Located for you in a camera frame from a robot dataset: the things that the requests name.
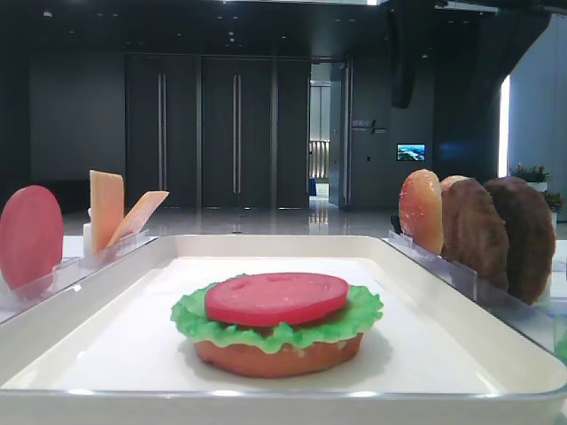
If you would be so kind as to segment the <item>brown meat patty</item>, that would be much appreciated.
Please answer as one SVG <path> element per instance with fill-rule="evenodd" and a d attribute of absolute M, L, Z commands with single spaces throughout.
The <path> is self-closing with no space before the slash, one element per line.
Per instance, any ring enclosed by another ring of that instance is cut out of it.
<path fill-rule="evenodd" d="M 541 192 L 514 176 L 484 184 L 509 238 L 509 294 L 531 305 L 544 292 L 555 254 L 551 212 Z"/>
<path fill-rule="evenodd" d="M 509 289 L 509 238 L 493 199 L 476 179 L 456 182 L 442 197 L 444 259 L 477 272 L 500 290 Z"/>

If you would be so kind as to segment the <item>black hanging speaker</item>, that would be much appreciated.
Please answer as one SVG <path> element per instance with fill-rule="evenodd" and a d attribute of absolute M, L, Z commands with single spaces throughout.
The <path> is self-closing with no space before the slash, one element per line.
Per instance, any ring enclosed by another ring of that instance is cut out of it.
<path fill-rule="evenodd" d="M 409 107 L 416 74 L 413 47 L 413 12 L 410 1 L 391 1 L 388 12 L 388 30 L 391 42 L 392 105 Z"/>

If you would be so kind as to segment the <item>red tomato slice on tray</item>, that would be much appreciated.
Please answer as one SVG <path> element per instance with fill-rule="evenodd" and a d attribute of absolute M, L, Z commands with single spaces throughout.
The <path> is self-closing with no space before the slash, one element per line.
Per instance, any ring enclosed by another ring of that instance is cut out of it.
<path fill-rule="evenodd" d="M 346 306 L 349 284 L 314 273 L 243 275 L 216 283 L 205 294 L 207 318 L 253 328 L 317 321 Z"/>

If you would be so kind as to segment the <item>sesame bun of pair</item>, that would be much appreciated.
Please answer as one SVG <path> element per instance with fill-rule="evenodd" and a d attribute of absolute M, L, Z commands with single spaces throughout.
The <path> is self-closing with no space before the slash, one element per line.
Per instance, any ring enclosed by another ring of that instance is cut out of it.
<path fill-rule="evenodd" d="M 464 181 L 464 180 L 468 180 L 468 177 L 464 176 L 464 175 L 448 176 L 440 182 L 441 191 L 445 192 L 445 191 L 449 190 L 451 188 L 451 186 L 453 184 L 455 184 L 456 182 L 461 182 L 461 181 Z"/>
<path fill-rule="evenodd" d="M 439 255 L 444 244 L 442 198 L 438 176 L 428 169 L 411 173 L 403 182 L 399 196 L 402 233 L 413 243 Z"/>

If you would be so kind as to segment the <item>bottom bun on tray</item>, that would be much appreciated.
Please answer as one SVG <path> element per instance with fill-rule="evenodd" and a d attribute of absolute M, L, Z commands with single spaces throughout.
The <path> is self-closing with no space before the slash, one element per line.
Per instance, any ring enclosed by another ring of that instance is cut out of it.
<path fill-rule="evenodd" d="M 335 343 L 315 342 L 306 348 L 284 344 L 275 353 L 249 344 L 219 347 L 205 341 L 194 346 L 198 357 L 213 367 L 244 377 L 275 379 L 319 373 L 350 361 L 363 336 L 359 333 Z"/>

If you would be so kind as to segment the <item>white rectangular tray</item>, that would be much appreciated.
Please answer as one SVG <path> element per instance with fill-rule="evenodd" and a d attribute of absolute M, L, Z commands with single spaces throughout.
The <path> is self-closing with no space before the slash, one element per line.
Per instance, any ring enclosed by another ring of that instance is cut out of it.
<path fill-rule="evenodd" d="M 382 298 L 353 361 L 246 379 L 201 363 L 169 319 L 211 282 L 285 271 Z M 367 236 L 165 236 L 1 326 L 4 424 L 550 424 L 565 399 L 545 346 Z"/>

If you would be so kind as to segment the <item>orange cheese slice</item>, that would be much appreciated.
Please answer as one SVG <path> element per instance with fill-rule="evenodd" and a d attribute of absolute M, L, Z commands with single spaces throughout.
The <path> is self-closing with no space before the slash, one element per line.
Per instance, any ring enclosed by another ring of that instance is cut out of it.
<path fill-rule="evenodd" d="M 89 171 L 92 251 L 110 243 L 124 217 L 124 182 L 119 174 Z"/>
<path fill-rule="evenodd" d="M 117 227 L 106 247 L 110 247 L 127 236 L 137 234 L 168 195 L 168 191 L 145 192 Z"/>

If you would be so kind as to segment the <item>dark double door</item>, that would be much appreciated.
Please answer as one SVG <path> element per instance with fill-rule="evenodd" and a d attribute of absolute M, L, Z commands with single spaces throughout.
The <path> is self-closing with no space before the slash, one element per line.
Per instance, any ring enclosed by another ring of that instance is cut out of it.
<path fill-rule="evenodd" d="M 127 199 L 304 208 L 311 66 L 281 58 L 130 55 Z"/>

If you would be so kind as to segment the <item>clear left long rail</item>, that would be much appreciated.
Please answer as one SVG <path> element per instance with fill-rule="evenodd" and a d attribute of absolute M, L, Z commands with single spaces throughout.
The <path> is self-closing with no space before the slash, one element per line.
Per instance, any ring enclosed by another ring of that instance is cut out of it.
<path fill-rule="evenodd" d="M 149 236 L 148 231 L 144 230 L 98 253 L 64 258 L 62 263 L 53 267 L 50 274 L 14 290 L 9 288 L 4 277 L 1 276 L 1 322 L 8 321 L 61 290 L 78 285 L 80 280 L 110 266 L 153 239 L 155 236 Z"/>

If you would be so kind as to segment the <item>left orange cheese slice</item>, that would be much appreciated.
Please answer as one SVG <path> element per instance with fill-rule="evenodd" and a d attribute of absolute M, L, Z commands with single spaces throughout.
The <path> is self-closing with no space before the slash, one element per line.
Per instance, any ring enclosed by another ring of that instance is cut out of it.
<path fill-rule="evenodd" d="M 124 182 L 119 174 L 89 171 L 92 251 L 110 243 L 124 217 Z"/>

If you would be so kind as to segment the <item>clear right long rail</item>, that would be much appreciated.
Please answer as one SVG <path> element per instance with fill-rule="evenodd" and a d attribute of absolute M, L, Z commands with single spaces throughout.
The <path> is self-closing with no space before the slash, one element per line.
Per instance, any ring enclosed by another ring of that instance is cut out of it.
<path fill-rule="evenodd" d="M 431 254 L 402 235 L 390 232 L 384 239 L 392 247 L 435 274 L 465 297 L 485 308 L 500 320 L 555 352 L 555 335 L 566 331 L 566 242 L 555 242 L 552 272 L 543 294 L 532 304 L 511 297 L 477 277 L 459 263 Z"/>

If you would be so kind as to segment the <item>standing red tomato slice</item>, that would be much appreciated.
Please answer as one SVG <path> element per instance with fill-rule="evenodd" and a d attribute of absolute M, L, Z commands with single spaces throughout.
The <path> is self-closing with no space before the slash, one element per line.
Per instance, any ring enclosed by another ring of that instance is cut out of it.
<path fill-rule="evenodd" d="M 45 187 L 26 186 L 1 214 L 1 272 L 21 298 L 36 298 L 51 285 L 62 260 L 64 222 L 57 199 Z"/>

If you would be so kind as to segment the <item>clear long rail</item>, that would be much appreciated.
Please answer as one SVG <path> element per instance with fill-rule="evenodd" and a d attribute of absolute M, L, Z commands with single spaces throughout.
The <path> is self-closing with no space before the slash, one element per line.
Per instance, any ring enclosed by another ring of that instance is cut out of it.
<path fill-rule="evenodd" d="M 532 304 L 511 297 L 477 277 L 459 263 L 431 254 L 402 235 L 390 232 L 384 239 L 392 247 L 435 274 L 465 297 L 485 308 L 500 320 L 555 352 L 555 335 L 566 331 L 566 242 L 555 242 L 552 272 L 543 294 Z"/>
<path fill-rule="evenodd" d="M 80 280 L 110 266 L 153 239 L 155 236 L 149 236 L 148 231 L 144 230 L 98 253 L 64 258 L 62 263 L 53 267 L 50 274 L 14 290 L 9 288 L 4 277 L 1 276 L 1 322 L 8 321 L 61 290 L 78 285 Z"/>

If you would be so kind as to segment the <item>potted green plant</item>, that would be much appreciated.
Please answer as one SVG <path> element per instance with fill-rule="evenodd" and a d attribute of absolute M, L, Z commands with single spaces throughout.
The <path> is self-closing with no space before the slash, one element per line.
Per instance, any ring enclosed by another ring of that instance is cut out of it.
<path fill-rule="evenodd" d="M 515 167 L 510 168 L 509 171 L 512 176 L 526 181 L 533 189 L 540 192 L 553 213 L 559 213 L 563 209 L 561 195 L 548 188 L 551 174 L 544 166 L 528 167 L 518 163 Z"/>

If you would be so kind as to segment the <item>small wall display screen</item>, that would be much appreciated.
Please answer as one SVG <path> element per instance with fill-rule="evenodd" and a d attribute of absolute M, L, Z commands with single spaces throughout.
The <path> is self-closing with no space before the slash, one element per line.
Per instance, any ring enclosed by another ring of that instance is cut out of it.
<path fill-rule="evenodd" d="M 404 162 L 424 162 L 425 145 L 422 143 L 398 143 L 396 160 Z"/>

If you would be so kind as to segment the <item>right orange cheese slice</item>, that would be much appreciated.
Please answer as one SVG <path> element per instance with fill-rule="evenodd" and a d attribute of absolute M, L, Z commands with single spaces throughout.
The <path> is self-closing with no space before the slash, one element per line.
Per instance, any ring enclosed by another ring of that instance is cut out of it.
<path fill-rule="evenodd" d="M 127 236 L 137 234 L 168 195 L 168 191 L 145 192 L 117 227 L 106 247 L 110 247 Z"/>

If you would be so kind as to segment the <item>green lettuce leaf on tray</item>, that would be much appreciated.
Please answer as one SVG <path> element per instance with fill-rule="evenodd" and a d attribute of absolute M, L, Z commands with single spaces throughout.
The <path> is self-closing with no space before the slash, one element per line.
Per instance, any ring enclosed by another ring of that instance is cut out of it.
<path fill-rule="evenodd" d="M 367 287 L 349 284 L 346 306 L 320 320 L 274 327 L 253 328 L 207 318 L 206 292 L 216 283 L 182 296 L 173 306 L 171 320 L 177 330 L 194 343 L 212 342 L 219 347 L 249 344 L 266 353 L 275 353 L 284 344 L 306 348 L 315 342 L 335 343 L 370 330 L 379 321 L 384 304 Z"/>

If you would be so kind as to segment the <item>sesame bun left of pair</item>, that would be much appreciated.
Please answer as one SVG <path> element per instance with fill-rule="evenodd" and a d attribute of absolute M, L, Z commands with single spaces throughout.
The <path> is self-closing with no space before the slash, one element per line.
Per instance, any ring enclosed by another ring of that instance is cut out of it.
<path fill-rule="evenodd" d="M 413 243 L 439 255 L 444 244 L 442 198 L 438 176 L 428 169 L 411 173 L 403 182 L 399 196 L 402 233 Z"/>

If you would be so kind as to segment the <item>sesame bun right of pair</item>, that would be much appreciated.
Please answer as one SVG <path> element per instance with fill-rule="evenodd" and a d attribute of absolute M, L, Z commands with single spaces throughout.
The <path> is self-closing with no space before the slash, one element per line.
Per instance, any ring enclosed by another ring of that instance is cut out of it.
<path fill-rule="evenodd" d="M 456 182 L 461 182 L 461 181 L 464 181 L 464 180 L 468 180 L 468 177 L 464 176 L 464 175 L 448 176 L 440 182 L 441 191 L 445 192 L 445 191 L 449 190 L 451 188 L 451 186 L 453 184 L 455 184 Z"/>

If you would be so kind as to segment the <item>standing green lettuce leaf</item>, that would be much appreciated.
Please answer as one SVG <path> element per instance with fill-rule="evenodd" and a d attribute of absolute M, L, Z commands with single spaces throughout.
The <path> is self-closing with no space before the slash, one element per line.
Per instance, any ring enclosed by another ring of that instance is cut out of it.
<path fill-rule="evenodd" d="M 567 362 L 567 331 L 555 335 L 555 355 L 564 363 Z"/>

